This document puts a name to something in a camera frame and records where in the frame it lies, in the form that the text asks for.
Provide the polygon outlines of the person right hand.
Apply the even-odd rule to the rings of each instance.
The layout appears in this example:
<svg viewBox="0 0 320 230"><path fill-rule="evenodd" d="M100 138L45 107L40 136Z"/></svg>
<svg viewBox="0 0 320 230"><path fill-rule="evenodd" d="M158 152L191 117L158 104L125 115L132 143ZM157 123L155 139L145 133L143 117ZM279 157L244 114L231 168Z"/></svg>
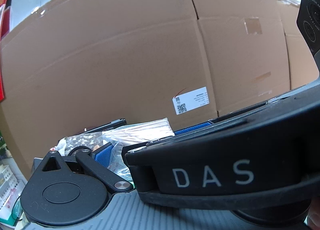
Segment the person right hand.
<svg viewBox="0 0 320 230"><path fill-rule="evenodd" d="M308 226L313 230L320 230L320 200L316 197L312 200L308 212Z"/></svg>

